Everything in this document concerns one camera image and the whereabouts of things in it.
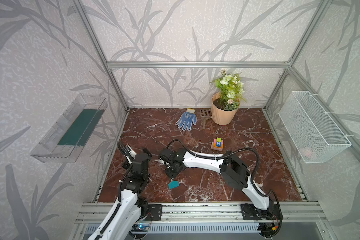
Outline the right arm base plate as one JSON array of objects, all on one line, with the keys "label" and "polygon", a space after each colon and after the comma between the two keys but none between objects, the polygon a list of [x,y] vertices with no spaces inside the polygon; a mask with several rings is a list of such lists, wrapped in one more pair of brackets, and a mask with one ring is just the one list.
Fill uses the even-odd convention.
[{"label": "right arm base plate", "polygon": [[281,208],[277,203],[270,201],[266,210],[256,208],[253,204],[241,204],[243,220],[283,220]]}]

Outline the teal block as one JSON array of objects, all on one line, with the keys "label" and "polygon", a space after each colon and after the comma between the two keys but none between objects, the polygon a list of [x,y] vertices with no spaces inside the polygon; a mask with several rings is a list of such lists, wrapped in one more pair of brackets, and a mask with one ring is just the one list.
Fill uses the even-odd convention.
[{"label": "teal block", "polygon": [[180,183],[178,181],[171,181],[169,184],[168,184],[168,187],[170,190],[174,189],[174,188],[177,188],[180,186]]}]

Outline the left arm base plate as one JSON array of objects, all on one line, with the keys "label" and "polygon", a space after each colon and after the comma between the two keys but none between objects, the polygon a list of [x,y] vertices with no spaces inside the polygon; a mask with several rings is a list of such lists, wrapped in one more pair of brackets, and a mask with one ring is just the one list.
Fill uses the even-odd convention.
[{"label": "left arm base plate", "polygon": [[147,215],[144,218],[146,221],[160,221],[163,214],[163,205],[148,204]]}]

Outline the pink long block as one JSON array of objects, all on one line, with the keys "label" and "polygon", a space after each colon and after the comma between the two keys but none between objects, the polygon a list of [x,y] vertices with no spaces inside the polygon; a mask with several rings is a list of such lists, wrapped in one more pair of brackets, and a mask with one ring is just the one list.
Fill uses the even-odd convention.
[{"label": "pink long block", "polygon": [[214,143],[212,143],[211,149],[212,149],[212,150],[215,150],[215,151],[222,151],[222,150],[223,150],[223,147],[218,148],[218,147],[216,147],[216,145],[215,145]]}]

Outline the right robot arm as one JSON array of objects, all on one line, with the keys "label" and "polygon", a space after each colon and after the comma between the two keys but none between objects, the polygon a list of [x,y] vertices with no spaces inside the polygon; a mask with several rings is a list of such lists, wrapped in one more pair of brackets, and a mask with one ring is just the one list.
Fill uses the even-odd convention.
[{"label": "right robot arm", "polygon": [[[166,174],[175,179],[186,168],[199,168],[220,174],[231,188],[243,192],[252,202],[242,204],[241,212],[244,220],[282,221],[284,219],[280,202],[276,193],[270,190],[264,193],[255,182],[255,175],[260,167],[260,155],[253,148],[227,151],[225,154],[212,155],[197,153],[188,149],[183,143],[178,151],[170,149],[171,141],[159,154],[159,160],[167,167]],[[256,157],[253,171],[238,156],[241,152],[251,152]]]}]

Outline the orange wood block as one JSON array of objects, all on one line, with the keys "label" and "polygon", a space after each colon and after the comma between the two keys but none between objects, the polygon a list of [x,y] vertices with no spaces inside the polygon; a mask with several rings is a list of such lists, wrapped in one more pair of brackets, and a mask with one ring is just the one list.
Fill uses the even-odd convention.
[{"label": "orange wood block", "polygon": [[223,149],[224,145],[216,145],[215,143],[212,143],[212,149],[221,151]]}]

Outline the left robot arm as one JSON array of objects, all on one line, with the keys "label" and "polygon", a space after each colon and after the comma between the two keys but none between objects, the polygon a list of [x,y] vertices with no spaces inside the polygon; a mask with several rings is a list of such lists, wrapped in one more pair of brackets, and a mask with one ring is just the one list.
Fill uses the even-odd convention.
[{"label": "left robot arm", "polygon": [[142,193],[149,182],[149,161],[152,154],[144,149],[137,154],[118,142],[119,151],[126,157],[127,172],[119,181],[118,197],[90,240],[124,240],[133,225],[148,214],[148,203]]}]

